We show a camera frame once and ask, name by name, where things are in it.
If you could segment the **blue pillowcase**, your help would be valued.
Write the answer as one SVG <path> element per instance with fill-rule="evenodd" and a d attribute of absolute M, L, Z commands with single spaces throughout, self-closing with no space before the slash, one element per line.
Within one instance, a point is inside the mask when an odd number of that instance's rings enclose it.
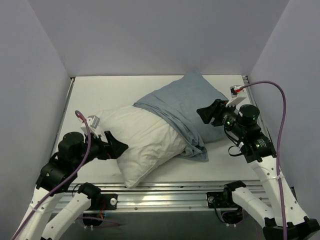
<path fill-rule="evenodd" d="M 210 106 L 216 99 L 228 98 L 212 86 L 197 70 L 187 72 L 181 79 L 145 95 L 133 106 L 164 119 L 186 141 L 179 156 L 198 162 L 208 162 L 205 143 L 225 136 L 221 126 L 204 124 L 197 110 Z"/>

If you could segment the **white pillow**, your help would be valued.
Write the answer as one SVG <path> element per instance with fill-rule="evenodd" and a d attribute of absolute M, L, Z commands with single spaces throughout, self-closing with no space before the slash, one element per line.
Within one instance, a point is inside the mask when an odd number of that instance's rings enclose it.
<path fill-rule="evenodd" d="M 181 153 L 187 143 L 161 117 L 138 107 L 122 106 L 97 113 L 100 129 L 110 131 L 128 149 L 116 160 L 124 184 L 136 187 L 160 165 Z"/>

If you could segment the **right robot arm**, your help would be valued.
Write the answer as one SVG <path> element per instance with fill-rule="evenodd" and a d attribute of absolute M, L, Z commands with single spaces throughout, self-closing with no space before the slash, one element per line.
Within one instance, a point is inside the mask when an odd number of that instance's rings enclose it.
<path fill-rule="evenodd" d="M 225 185 L 223 203 L 244 209 L 262 227 L 267 240 L 308 240 L 320 230 L 320 224 L 300 207 L 277 166 L 275 148 L 257 123 L 259 109 L 244 104 L 235 111 L 225 100 L 216 99 L 196 112 L 204 124 L 223 126 L 238 138 L 239 150 L 258 176 L 270 205 L 254 196 L 240 180 Z"/>

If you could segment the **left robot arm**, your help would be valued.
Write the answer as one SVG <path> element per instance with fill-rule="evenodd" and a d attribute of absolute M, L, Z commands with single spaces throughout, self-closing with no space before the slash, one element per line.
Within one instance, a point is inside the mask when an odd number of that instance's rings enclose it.
<path fill-rule="evenodd" d="M 106 141 L 92 132 L 69 132 L 63 136 L 58 151 L 40 171 L 32 200 L 12 239 L 58 240 L 80 214 L 100 206 L 101 189 L 86 182 L 67 206 L 51 218 L 83 165 L 94 159 L 117 159 L 128 149 L 128 145 L 116 140 L 110 131 L 104 134 Z"/>

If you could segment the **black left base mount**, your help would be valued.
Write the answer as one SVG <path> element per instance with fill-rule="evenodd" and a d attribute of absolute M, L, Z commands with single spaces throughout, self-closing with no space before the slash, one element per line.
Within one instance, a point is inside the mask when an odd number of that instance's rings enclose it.
<path fill-rule="evenodd" d="M 88 211 L 113 211 L 117 209 L 118 195 L 115 193 L 98 194 L 91 199 Z"/>

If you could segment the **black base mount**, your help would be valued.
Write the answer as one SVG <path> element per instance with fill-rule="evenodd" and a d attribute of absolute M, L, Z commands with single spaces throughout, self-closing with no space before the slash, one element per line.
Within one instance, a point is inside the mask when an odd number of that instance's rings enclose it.
<path fill-rule="evenodd" d="M 230 193 L 224 191 L 211 191 L 206 193 L 207 206 L 210 209 L 238 209 L 240 208 L 232 198 Z"/>
<path fill-rule="evenodd" d="M 88 211 L 113 211 L 117 209 L 118 195 L 115 193 L 98 194 L 91 199 Z"/>

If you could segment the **aluminium front rail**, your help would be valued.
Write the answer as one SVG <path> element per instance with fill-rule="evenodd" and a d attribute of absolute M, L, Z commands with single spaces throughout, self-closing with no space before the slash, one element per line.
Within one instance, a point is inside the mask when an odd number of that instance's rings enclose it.
<path fill-rule="evenodd" d="M 209 211 L 209 192 L 221 192 L 226 181 L 146 182 L 136 188 L 122 183 L 96 183 L 101 193 L 116 194 L 115 210 L 108 213 L 166 213 Z"/>

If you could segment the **aluminium left side rail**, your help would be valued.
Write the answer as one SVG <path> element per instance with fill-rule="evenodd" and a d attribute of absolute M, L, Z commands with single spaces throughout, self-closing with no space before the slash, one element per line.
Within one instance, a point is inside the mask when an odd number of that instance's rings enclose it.
<path fill-rule="evenodd" d="M 72 93 L 72 89 L 73 89 L 73 86 L 74 86 L 74 82 L 75 82 L 75 78 L 72 77 L 70 79 L 70 85 L 69 85 L 69 88 L 68 88 L 68 91 L 67 91 L 67 95 L 66 97 L 68 98 L 70 96 L 70 94 Z"/>

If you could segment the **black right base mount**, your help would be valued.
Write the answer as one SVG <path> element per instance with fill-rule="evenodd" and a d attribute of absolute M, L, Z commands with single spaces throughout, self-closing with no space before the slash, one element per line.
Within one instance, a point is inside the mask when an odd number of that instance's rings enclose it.
<path fill-rule="evenodd" d="M 232 198 L 230 193 L 224 191 L 211 191 L 206 193 L 207 206 L 210 209 L 238 209 L 240 208 Z"/>

